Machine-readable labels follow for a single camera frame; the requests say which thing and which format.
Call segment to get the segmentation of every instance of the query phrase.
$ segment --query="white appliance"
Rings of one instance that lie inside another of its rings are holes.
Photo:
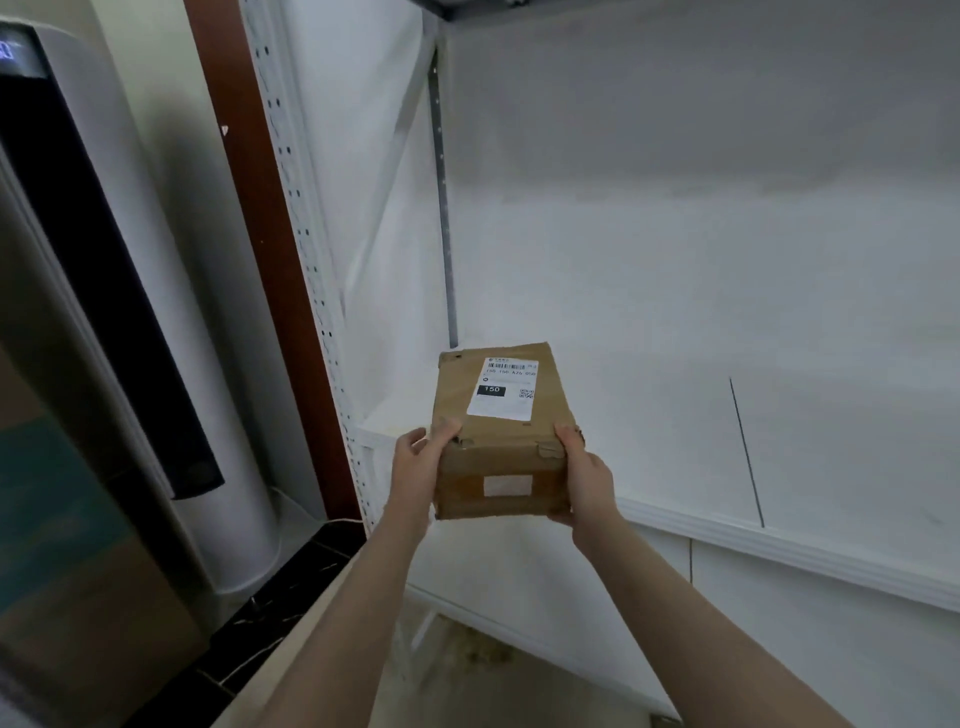
[[[0,97],[0,234],[36,265],[213,591],[243,589],[276,560],[276,516],[116,73],[67,33],[0,22]]]

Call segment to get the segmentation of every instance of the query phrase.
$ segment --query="person's right hand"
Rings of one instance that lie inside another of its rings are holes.
[[[573,543],[582,548],[591,531],[620,518],[613,494],[613,473],[599,457],[587,452],[580,433],[570,425],[554,425],[566,450],[566,487],[570,512],[551,514],[553,521],[573,526]]]

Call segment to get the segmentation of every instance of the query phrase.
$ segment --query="brown cardboard package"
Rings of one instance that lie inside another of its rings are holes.
[[[534,374],[532,362],[537,362]],[[443,417],[455,417],[464,428],[446,446],[440,460],[434,497],[437,518],[542,515],[567,510],[566,454],[553,424],[576,423],[566,404],[550,345],[444,352],[439,367],[434,426]],[[491,373],[489,382],[487,372]],[[518,380],[516,386],[510,376]],[[524,383],[531,378],[535,386]],[[489,396],[481,396],[488,391]],[[529,398],[531,392],[532,402],[520,399]],[[468,413],[477,409],[506,412],[508,417]]]

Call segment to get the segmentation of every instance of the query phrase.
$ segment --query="floor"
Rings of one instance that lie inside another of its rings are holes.
[[[366,540],[359,523],[325,523],[126,728],[209,728]]]
[[[597,688],[559,667],[461,624],[422,683],[384,669],[371,728],[512,728],[512,726],[647,728],[649,714],[632,700]]]
[[[254,726],[324,602],[343,582],[337,575],[364,541],[358,524],[325,524],[213,635],[205,655],[143,706],[126,728],[210,728],[214,721],[232,728]],[[335,579],[328,594],[318,598]],[[420,608],[411,606],[411,613]],[[647,712],[630,699],[462,624],[441,618],[431,630],[440,637],[419,681],[406,677],[409,673],[391,655],[371,728],[651,725]]]

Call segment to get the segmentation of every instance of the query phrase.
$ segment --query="brown wood trim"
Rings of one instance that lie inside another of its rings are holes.
[[[184,0],[329,518],[360,508],[237,0]]]

